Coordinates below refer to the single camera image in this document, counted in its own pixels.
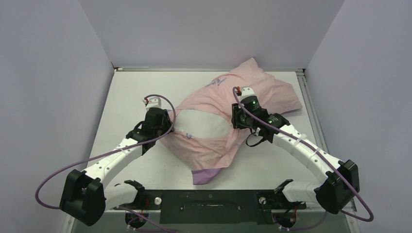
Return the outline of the white pillow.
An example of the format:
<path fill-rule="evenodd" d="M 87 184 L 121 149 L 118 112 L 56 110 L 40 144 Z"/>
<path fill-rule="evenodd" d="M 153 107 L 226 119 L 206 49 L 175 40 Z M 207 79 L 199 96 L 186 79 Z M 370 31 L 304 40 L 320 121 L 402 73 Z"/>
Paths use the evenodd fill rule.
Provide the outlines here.
<path fill-rule="evenodd" d="M 196 138 L 223 138 L 229 135 L 231 129 L 223 117 L 194 109 L 181 110 L 176 116 L 174 128 Z"/>

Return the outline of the purple pink printed pillowcase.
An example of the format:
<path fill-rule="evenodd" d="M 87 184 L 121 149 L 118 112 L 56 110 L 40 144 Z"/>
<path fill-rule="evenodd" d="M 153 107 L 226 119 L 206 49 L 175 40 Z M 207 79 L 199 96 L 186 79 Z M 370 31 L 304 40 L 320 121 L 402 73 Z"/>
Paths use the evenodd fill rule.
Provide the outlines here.
<path fill-rule="evenodd" d="M 235 129 L 234 110 L 240 97 L 234 87 L 249 87 L 260 106 L 270 113 L 287 113 L 302 108 L 293 86 L 261 69 L 254 58 L 211 80 L 168 111 L 174 130 L 162 144 L 191 169 L 194 185 L 209 183 L 231 165 L 248 129 Z"/>

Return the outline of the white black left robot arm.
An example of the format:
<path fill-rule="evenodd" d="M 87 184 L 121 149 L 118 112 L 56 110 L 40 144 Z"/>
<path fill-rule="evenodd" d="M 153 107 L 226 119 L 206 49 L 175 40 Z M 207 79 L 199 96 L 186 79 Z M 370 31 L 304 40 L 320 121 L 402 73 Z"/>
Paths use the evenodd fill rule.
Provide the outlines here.
<path fill-rule="evenodd" d="M 143 206 L 144 187 L 133 180 L 119 185 L 109 183 L 132 161 L 150 150 L 163 135 L 172 131 L 165 109 L 150 107 L 119 145 L 95 164 L 82 171 L 74 169 L 64 185 L 59 209 L 87 226 L 94 225 L 103 213 L 122 204 L 133 209 Z"/>

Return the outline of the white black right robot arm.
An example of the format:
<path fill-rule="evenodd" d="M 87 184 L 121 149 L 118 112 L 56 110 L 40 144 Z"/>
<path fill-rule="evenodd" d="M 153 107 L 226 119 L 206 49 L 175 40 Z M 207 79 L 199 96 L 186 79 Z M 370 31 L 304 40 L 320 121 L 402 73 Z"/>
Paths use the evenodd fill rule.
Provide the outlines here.
<path fill-rule="evenodd" d="M 360 191 L 358 166 L 328 154 L 301 134 L 286 118 L 263 109 L 257 96 L 235 96 L 232 104 L 235 129 L 248 129 L 261 140 L 288 152 L 316 178 L 315 182 L 285 180 L 275 190 L 275 203 L 286 208 L 292 203 L 319 204 L 338 214 Z"/>

